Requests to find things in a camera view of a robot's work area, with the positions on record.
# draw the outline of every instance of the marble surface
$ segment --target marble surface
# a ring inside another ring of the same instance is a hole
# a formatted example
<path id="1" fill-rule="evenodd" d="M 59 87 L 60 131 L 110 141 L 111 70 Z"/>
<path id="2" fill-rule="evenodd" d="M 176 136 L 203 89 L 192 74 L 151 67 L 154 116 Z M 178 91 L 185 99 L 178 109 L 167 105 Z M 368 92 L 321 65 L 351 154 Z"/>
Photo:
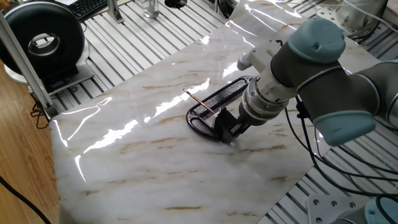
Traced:
<path id="1" fill-rule="evenodd" d="M 312 167 L 282 113 L 234 145 L 203 139 L 185 115 L 242 75 L 236 61 L 303 22 L 273 1 L 241 1 L 225 26 L 50 122 L 60 206 L 75 223 L 256 223 Z M 349 72 L 378 60 L 347 40 Z M 237 103 L 228 108 L 237 113 Z M 300 136 L 294 103 L 288 106 Z M 307 123 L 313 139 L 313 126 Z M 321 139 L 320 147 L 328 147 Z"/>

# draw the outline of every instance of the round black object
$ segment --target round black object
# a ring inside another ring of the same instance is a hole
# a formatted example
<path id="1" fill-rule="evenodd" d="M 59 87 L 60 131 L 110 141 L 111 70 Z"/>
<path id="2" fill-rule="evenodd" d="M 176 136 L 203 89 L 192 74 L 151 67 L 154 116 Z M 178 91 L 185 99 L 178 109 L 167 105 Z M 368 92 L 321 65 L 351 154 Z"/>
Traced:
<path id="1" fill-rule="evenodd" d="M 75 66 L 83 52 L 83 29 L 75 16 L 62 6 L 48 2 L 27 3 L 11 11 L 6 20 L 41 79 Z M 29 50 L 31 40 L 39 34 L 56 35 L 57 49 L 48 55 Z M 0 58 L 7 67 L 21 74 L 1 42 Z"/>

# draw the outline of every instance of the metal grating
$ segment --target metal grating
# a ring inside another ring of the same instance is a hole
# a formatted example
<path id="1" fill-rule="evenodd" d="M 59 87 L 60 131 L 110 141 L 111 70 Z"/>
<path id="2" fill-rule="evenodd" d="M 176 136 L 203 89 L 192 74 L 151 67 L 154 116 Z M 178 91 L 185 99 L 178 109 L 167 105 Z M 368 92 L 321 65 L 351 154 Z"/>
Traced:
<path id="1" fill-rule="evenodd" d="M 360 158 L 372 162 L 377 166 L 398 170 L 398 135 L 396 132 L 388 130 L 379 123 L 377 123 L 375 131 L 345 144 L 344 147 L 357 154 Z M 325 158 L 348 172 L 394 178 L 393 174 L 381 173 L 353 159 L 338 148 L 331 149 L 325 155 Z M 319 163 L 319 166 L 334 181 L 344 187 L 378 193 L 396 192 L 397 182 L 353 177 L 354 183 L 352 183 L 349 178 L 337 171 L 321 163 Z M 329 184 L 315 168 L 312 168 L 258 224 L 308 223 L 306 202 L 307 197 L 311 194 L 364 197 L 338 190 Z"/>
<path id="2" fill-rule="evenodd" d="M 52 97 L 58 112 L 94 98 L 213 32 L 227 21 L 210 3 L 191 0 L 181 11 L 159 1 L 160 16 L 147 19 L 135 2 L 121 5 L 122 24 L 106 12 L 82 26 L 90 45 L 88 65 L 95 77 Z"/>
<path id="3" fill-rule="evenodd" d="M 332 0 L 288 2 L 290 7 L 308 18 L 313 18 L 322 7 L 312 4 L 335 4 Z M 160 16 L 150 20 L 142 16 L 138 4 L 129 2 L 120 6 L 125 20 L 122 24 L 114 22 L 107 13 L 87 20 L 83 26 L 91 47 L 88 65 L 95 77 L 57 93 L 53 99 L 56 107 L 62 112 L 84 103 L 222 26 L 226 19 L 212 11 L 210 5 L 207 0 L 189 0 L 188 7 L 176 11 L 165 7 L 161 0 Z M 398 58 L 398 34 L 381 24 L 363 47 L 382 61 Z M 375 165 L 398 169 L 398 134 L 379 123 L 376 131 L 351 141 L 344 147 Z M 361 164 L 340 149 L 330 150 L 325 157 L 349 172 L 392 177 Z M 329 167 L 323 164 L 319 166 L 333 180 L 352 189 L 386 193 L 394 191 L 397 184 L 354 177 L 352 183 L 349 178 Z M 329 184 L 313 168 L 258 224 L 308 223 L 306 200 L 311 194 L 352 196 Z"/>

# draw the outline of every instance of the wire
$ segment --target wire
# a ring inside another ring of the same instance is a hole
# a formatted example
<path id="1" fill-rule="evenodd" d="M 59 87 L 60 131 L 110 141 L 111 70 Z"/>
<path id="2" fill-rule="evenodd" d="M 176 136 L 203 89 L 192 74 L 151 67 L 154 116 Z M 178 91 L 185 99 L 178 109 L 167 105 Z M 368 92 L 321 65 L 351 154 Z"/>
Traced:
<path id="1" fill-rule="evenodd" d="M 373 4 L 378 1 L 381 1 L 381 0 L 373 1 L 373 2 L 369 2 L 369 3 L 363 3 L 363 4 L 355 4 L 354 6 L 366 6 L 368 4 Z M 345 5 L 344 4 L 341 4 L 341 5 L 339 5 L 339 4 L 315 4 L 315 3 L 311 4 L 311 3 L 294 3 L 294 2 L 285 2 L 285 1 L 283 3 L 298 4 L 298 5 L 302 5 L 302 6 L 351 6 L 349 4 L 345 4 Z"/>
<path id="2" fill-rule="evenodd" d="M 12 188 L 11 185 L 9 185 L 2 176 L 0 176 L 0 184 L 2 184 L 8 191 L 15 195 L 15 197 L 19 198 L 19 200 L 29 206 L 29 208 L 31 208 L 43 220 L 45 224 L 51 224 L 48 218 L 40 211 L 40 209 L 38 209 L 32 202 L 30 202 L 27 198 L 21 195 L 16 189 Z"/>
<path id="3" fill-rule="evenodd" d="M 297 140 L 303 145 L 303 142 L 298 138 L 298 136 L 296 135 L 296 133 L 295 133 L 295 131 L 294 131 L 294 128 L 293 128 L 293 126 L 292 126 L 292 123 L 290 122 L 289 114 L 288 114 L 286 108 L 285 108 L 285 113 L 286 113 L 286 117 L 287 117 L 287 120 L 288 120 L 288 124 L 289 124 L 289 126 L 290 126 L 290 128 L 291 128 L 291 130 L 292 130 L 292 132 L 293 132 L 293 135 L 294 135 L 294 136 L 297 138 Z M 322 176 L 323 178 L 325 178 L 331 185 L 333 185 L 333 186 L 336 187 L 337 189 L 340 189 L 340 190 L 345 191 L 345 192 L 349 192 L 349 193 L 352 193 L 352 194 L 358 194 L 358 195 L 364 195 L 364 196 L 368 196 L 368 197 L 377 197 L 378 195 L 380 195 L 380 194 L 378 194 L 378 193 L 365 192 L 365 191 L 358 191 L 358 190 L 353 190 L 353 189 L 349 189 L 349 188 L 346 188 L 346 187 L 342 187 L 342 186 L 338 185 L 334 180 L 332 180 L 327 174 L 325 174 L 324 171 L 319 167 L 319 165 L 318 165 L 318 163 L 317 163 L 317 160 L 316 160 L 317 156 L 315 156 L 315 155 L 313 154 L 313 152 L 312 152 L 312 148 L 311 148 L 310 140 L 309 140 L 309 137 L 308 137 L 307 129 L 306 129 L 306 127 L 305 127 L 305 120 L 304 120 L 303 118 L 301 118 L 301 123 L 302 123 L 302 128 L 303 128 L 305 140 L 306 140 L 306 142 L 307 142 L 307 146 L 306 146 L 306 145 L 303 145 L 303 147 L 310 153 L 310 157 L 311 157 L 311 160 L 312 160 L 312 162 L 313 162 L 313 164 L 314 164 L 314 168 L 316 168 L 316 170 L 321 174 L 321 176 Z"/>
<path id="4" fill-rule="evenodd" d="M 388 3 L 388 1 L 385 1 L 383 7 L 381 8 L 381 10 L 379 12 L 379 14 L 380 14 L 379 17 L 382 17 L 384 11 L 387 8 L 387 3 Z M 368 34 L 366 34 L 364 36 L 361 36 L 361 37 L 356 37 L 354 39 L 361 39 L 360 41 L 358 41 L 358 44 L 362 44 L 365 40 L 368 40 L 369 38 L 371 38 L 371 36 L 373 35 L 374 31 L 376 31 L 376 29 L 379 27 L 379 25 L 380 25 L 380 21 L 377 21 L 376 26 L 374 26 L 374 28 L 372 29 L 372 31 L 370 33 L 368 33 Z"/>
<path id="5" fill-rule="evenodd" d="M 370 13 L 368 13 L 368 12 L 366 12 L 366 11 L 364 11 L 364 10 L 358 8 L 358 7 L 356 7 L 354 4 L 348 2 L 347 0 L 343 0 L 343 1 L 344 1 L 345 3 L 347 3 L 347 4 L 349 4 L 351 7 L 355 8 L 356 10 L 358 10 L 359 12 L 362 12 L 363 14 L 365 14 L 365 15 L 367 15 L 367 16 L 370 16 L 370 17 L 372 17 L 373 19 L 377 19 L 378 21 L 384 23 L 388 28 L 392 29 L 392 31 L 398 32 L 398 30 L 394 29 L 390 24 L 388 24 L 388 22 L 384 21 L 383 19 L 378 18 L 377 16 L 374 16 L 374 15 L 372 15 L 372 14 L 370 14 Z"/>
<path id="6" fill-rule="evenodd" d="M 375 180 L 387 180 L 387 181 L 398 181 L 398 179 L 393 179 L 393 178 L 388 178 L 388 177 L 375 177 L 375 176 L 368 176 L 368 175 L 361 175 L 361 174 L 354 174 L 351 172 L 347 172 L 343 169 L 340 169 L 339 167 L 335 166 L 331 162 L 325 160 L 323 157 L 318 157 L 316 155 L 313 155 L 313 152 L 309 150 L 309 148 L 301 141 L 301 139 L 297 136 L 296 132 L 294 131 L 294 128 L 292 126 L 292 122 L 290 121 L 289 114 L 287 112 L 287 109 L 285 108 L 285 113 L 286 113 L 286 118 L 287 122 L 289 124 L 290 129 L 292 130 L 293 135 L 295 138 L 299 141 L 299 143 L 312 155 L 314 158 L 318 159 L 320 162 L 322 162 L 324 165 L 334 169 L 337 172 L 340 172 L 342 174 L 346 175 L 351 175 L 353 177 L 360 177 L 360 178 L 367 178 L 367 179 L 375 179 Z"/>
<path id="7" fill-rule="evenodd" d="M 368 161 L 365 161 L 362 158 L 360 158 L 359 156 L 357 156 L 356 154 L 353 154 L 352 152 L 348 151 L 347 149 L 345 149 L 345 148 L 343 148 L 341 146 L 338 146 L 338 148 L 341 149 L 343 152 L 347 153 L 348 155 L 350 155 L 351 157 L 353 157 L 354 159 L 358 160 L 359 162 L 362 162 L 363 164 L 366 164 L 366 165 L 368 165 L 370 167 L 373 167 L 375 169 L 378 169 L 378 170 L 381 170 L 381 171 L 384 171 L 384 172 L 388 172 L 390 174 L 398 175 L 398 172 L 393 171 L 393 170 L 389 170 L 389 169 L 385 169 L 385 168 L 376 166 L 376 165 L 374 165 L 374 164 L 372 164 L 372 163 L 370 163 Z"/>
<path id="8" fill-rule="evenodd" d="M 381 206 L 381 202 L 380 202 L 380 201 L 381 201 L 382 198 L 388 198 L 388 199 L 390 199 L 390 200 L 395 201 L 395 203 L 398 203 L 398 198 L 393 197 L 393 196 L 388 195 L 388 194 L 379 195 L 379 196 L 376 197 L 376 207 L 377 207 L 377 209 L 379 209 L 381 215 L 383 215 L 383 217 L 384 217 L 390 224 L 397 224 L 397 222 L 395 222 L 395 221 L 391 218 L 391 216 L 389 216 L 389 215 L 387 214 L 387 212 L 385 211 L 385 209 L 383 208 L 383 206 Z"/>
<path id="9" fill-rule="evenodd" d="M 221 0 L 216 0 L 218 8 L 220 9 L 221 13 L 223 13 L 223 16 L 225 17 L 225 19 L 229 19 L 229 13 L 228 12 L 224 12 L 224 9 L 226 9 L 226 8 L 225 7 L 221 7 L 220 1 Z"/>
<path id="10" fill-rule="evenodd" d="M 304 132 L 305 140 L 307 142 L 308 149 L 309 149 L 310 152 L 312 152 L 310 140 L 308 138 L 307 129 L 305 128 L 305 121 L 304 121 L 303 118 L 301 118 L 301 122 L 302 122 L 303 132 Z M 358 190 L 353 190 L 353 189 L 349 189 L 349 188 L 343 187 L 341 185 L 338 185 L 327 174 L 325 174 L 324 171 L 318 166 L 318 163 L 317 163 L 313 153 L 310 153 L 310 157 L 311 157 L 311 160 L 312 160 L 312 162 L 314 164 L 314 168 L 316 168 L 316 170 L 321 174 L 321 176 L 323 178 L 325 178 L 331 185 L 335 186 L 337 189 L 340 189 L 342 191 L 349 192 L 349 193 L 352 193 L 352 194 L 365 195 L 365 196 L 369 196 L 369 197 L 377 197 L 378 195 L 380 195 L 378 193 L 358 191 Z"/>

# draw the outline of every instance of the metal plate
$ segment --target metal plate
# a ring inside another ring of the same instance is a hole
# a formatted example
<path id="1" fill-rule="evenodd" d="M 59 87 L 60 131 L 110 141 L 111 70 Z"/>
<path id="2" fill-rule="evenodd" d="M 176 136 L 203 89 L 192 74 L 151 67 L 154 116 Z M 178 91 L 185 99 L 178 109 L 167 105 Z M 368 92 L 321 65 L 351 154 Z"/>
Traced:
<path id="1" fill-rule="evenodd" d="M 361 197 L 310 195 L 307 200 L 309 224 L 331 223 L 343 212 L 355 210 L 370 201 Z"/>

